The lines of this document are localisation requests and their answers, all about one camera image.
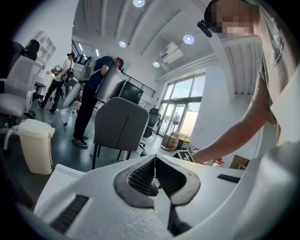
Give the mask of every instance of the black pants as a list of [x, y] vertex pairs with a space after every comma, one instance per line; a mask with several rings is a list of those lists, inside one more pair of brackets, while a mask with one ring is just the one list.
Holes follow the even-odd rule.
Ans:
[[94, 107], [97, 103], [97, 99], [94, 98], [96, 90], [84, 87], [81, 106], [76, 118], [76, 123], [74, 127], [74, 138], [82, 139], [85, 128], [87, 127], [90, 118], [93, 114]]
[[52, 106], [52, 110], [56, 110], [57, 109], [57, 106], [58, 106], [58, 102], [60, 101], [60, 92], [61, 92], [61, 87], [63, 85], [63, 81], [62, 82], [57, 82], [55, 80], [52, 81], [49, 89], [48, 89], [48, 92], [46, 93], [46, 96], [45, 96], [45, 100], [41, 103], [42, 106], [46, 106], [48, 100], [49, 100], [49, 97], [51, 96], [51, 94], [53, 93], [53, 91], [56, 89], [56, 93], [55, 93], [55, 99], [54, 99], [54, 104]]

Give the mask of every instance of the shelf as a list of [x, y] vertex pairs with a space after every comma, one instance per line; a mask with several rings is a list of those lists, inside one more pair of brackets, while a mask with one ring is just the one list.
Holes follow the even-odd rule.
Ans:
[[40, 43], [37, 59], [43, 65], [47, 65], [57, 48], [44, 31], [40, 31], [35, 39]]
[[40, 57], [37, 57], [37, 60], [39, 60], [40, 62], [47, 64], [47, 62], [45, 62], [43, 59], [41, 59]]

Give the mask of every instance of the trash can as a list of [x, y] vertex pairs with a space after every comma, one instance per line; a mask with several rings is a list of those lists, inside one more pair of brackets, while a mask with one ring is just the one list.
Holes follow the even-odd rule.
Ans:
[[27, 119], [18, 128], [23, 155], [32, 173], [51, 174], [51, 145], [55, 129], [49, 124]]

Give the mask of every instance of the ceiling light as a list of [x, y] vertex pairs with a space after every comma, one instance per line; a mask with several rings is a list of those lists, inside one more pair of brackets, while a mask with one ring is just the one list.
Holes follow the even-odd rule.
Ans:
[[183, 37], [183, 41], [185, 44], [191, 45], [195, 42], [195, 38], [192, 35], [188, 34]]
[[153, 66], [156, 67], [156, 68], [159, 68], [160, 64], [159, 64], [159, 62], [153, 62]]
[[137, 8], [141, 8], [145, 5], [145, 0], [133, 0], [133, 5], [135, 5]]
[[127, 44], [124, 41], [119, 42], [120, 47], [125, 48]]

